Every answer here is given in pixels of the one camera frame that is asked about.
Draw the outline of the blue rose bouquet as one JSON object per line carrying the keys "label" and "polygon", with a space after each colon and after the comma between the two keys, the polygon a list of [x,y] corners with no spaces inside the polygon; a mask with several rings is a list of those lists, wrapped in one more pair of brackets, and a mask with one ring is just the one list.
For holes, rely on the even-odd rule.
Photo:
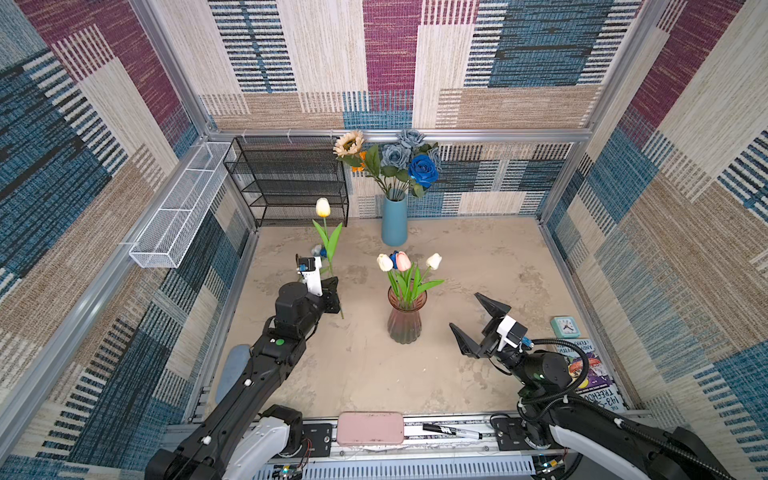
{"label": "blue rose bouquet", "polygon": [[437,142],[428,143],[425,135],[418,130],[402,130],[397,135],[397,140],[392,143],[375,144],[379,146],[382,156],[384,177],[390,191],[387,195],[393,199],[392,191],[403,190],[407,197],[413,195],[408,166],[411,160],[420,155],[428,155],[436,164],[440,177],[440,149]]}

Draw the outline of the yellow tulip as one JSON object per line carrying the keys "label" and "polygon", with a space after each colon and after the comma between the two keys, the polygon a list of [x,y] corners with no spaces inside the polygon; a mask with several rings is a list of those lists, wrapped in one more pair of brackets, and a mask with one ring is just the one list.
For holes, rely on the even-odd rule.
{"label": "yellow tulip", "polygon": [[333,259],[336,254],[341,232],[343,230],[343,224],[340,223],[333,231],[329,230],[326,219],[331,214],[331,206],[327,198],[319,198],[316,201],[315,210],[316,214],[323,220],[323,225],[320,225],[315,220],[313,220],[312,223],[320,235],[323,247],[326,250],[326,262],[322,264],[319,272],[320,275],[329,273],[331,276],[333,276]]}

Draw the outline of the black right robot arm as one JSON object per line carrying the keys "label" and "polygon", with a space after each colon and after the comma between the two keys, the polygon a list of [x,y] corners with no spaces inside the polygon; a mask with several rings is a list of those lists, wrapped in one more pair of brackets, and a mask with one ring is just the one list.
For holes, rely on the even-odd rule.
{"label": "black right robot arm", "polygon": [[565,340],[530,340],[508,305],[481,293],[475,297],[490,316],[482,341],[457,325],[451,331],[463,355],[497,360],[503,374],[521,383],[516,409],[532,448],[559,445],[622,479],[730,478],[692,431],[648,426],[578,395],[590,371],[580,347]]}

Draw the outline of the orange marigold flower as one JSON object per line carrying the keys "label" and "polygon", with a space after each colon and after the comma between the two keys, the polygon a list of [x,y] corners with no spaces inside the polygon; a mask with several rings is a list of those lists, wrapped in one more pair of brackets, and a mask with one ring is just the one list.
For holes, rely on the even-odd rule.
{"label": "orange marigold flower", "polygon": [[350,166],[350,171],[352,173],[360,173],[360,172],[364,172],[365,171],[365,169],[366,169],[366,165],[365,165],[366,155],[367,155],[367,153],[365,151],[360,152],[357,155],[357,157],[358,157],[357,165],[351,165]]}

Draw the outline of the dark red glass vase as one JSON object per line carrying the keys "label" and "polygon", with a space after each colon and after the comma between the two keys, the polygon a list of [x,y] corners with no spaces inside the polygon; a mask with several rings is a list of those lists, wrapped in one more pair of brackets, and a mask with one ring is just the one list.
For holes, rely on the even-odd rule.
{"label": "dark red glass vase", "polygon": [[427,303],[428,294],[423,292],[413,303],[413,308],[402,309],[398,297],[392,288],[388,290],[388,300],[392,306],[387,330],[390,338],[399,344],[415,342],[422,332],[420,310]]}

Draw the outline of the light blue ceramic vase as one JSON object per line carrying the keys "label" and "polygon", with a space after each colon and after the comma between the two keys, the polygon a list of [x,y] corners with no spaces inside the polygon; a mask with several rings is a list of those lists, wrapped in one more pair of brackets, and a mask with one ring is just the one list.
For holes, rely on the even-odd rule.
{"label": "light blue ceramic vase", "polygon": [[386,245],[397,247],[408,237],[408,200],[403,190],[393,190],[392,195],[383,200],[381,236]]}

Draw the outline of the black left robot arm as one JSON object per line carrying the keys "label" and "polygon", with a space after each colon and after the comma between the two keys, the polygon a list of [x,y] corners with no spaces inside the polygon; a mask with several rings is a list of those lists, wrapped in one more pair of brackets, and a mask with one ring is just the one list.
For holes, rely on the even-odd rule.
{"label": "black left robot arm", "polygon": [[275,315],[250,349],[250,358],[214,411],[173,451],[160,449],[145,469],[146,479],[244,478],[267,460],[301,441],[301,414],[278,408],[276,417],[253,420],[288,378],[306,351],[311,330],[325,313],[340,311],[338,279],[320,282],[315,295],[308,285],[290,282],[279,289]]}

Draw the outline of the cream sunflower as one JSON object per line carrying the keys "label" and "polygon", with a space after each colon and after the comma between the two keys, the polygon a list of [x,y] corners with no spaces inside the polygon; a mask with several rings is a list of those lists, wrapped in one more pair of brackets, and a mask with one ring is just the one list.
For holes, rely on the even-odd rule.
{"label": "cream sunflower", "polygon": [[390,188],[385,181],[379,146],[374,145],[364,149],[364,143],[365,138],[361,131],[351,131],[341,135],[335,141],[333,153],[340,162],[350,167],[351,165],[357,165],[357,155],[365,151],[367,153],[365,160],[366,169],[360,173],[366,178],[372,179],[382,192],[387,195]]}

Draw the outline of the cream white tulip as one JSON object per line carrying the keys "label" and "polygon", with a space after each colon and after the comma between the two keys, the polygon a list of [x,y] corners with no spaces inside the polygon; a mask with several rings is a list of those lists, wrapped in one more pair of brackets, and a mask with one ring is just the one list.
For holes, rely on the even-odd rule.
{"label": "cream white tulip", "polygon": [[390,289],[392,290],[392,293],[394,297],[400,301],[400,290],[396,279],[396,265],[395,262],[392,260],[390,255],[387,254],[379,254],[377,256],[377,265],[381,271],[387,274],[388,280],[390,282]]}

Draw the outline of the pink tulip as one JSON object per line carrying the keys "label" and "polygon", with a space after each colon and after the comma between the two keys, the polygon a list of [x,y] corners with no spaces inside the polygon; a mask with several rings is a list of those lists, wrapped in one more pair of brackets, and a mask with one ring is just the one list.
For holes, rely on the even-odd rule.
{"label": "pink tulip", "polygon": [[412,307],[413,301],[411,300],[411,280],[413,276],[413,267],[415,266],[408,255],[399,251],[397,256],[398,269],[396,273],[396,279],[400,290],[401,300],[399,301],[400,307],[408,309]]}

